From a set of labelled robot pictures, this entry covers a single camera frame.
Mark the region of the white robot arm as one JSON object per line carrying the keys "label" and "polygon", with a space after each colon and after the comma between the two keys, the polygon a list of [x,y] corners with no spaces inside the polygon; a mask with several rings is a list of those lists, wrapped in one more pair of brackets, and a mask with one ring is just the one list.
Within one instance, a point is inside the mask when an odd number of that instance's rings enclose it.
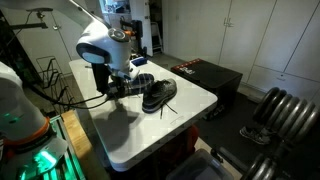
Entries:
{"label": "white robot arm", "polygon": [[[130,37],[75,0],[0,0],[0,5],[23,10],[57,10],[84,28],[76,45],[82,59],[105,65],[111,75],[126,80],[135,79],[139,73],[129,61]],[[2,159],[1,180],[33,180],[56,166],[68,143],[56,135],[50,119],[25,96],[22,79],[6,64],[1,65],[0,92],[0,132],[7,149]]]}

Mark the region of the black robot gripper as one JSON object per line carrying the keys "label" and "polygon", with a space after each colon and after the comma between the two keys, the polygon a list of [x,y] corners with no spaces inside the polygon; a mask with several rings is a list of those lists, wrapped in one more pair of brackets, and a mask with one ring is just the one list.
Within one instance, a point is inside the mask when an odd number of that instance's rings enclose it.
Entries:
{"label": "black robot gripper", "polygon": [[109,98],[123,98],[140,93],[139,88],[130,87],[124,79],[112,76],[104,64],[93,64],[92,70],[97,91]]}

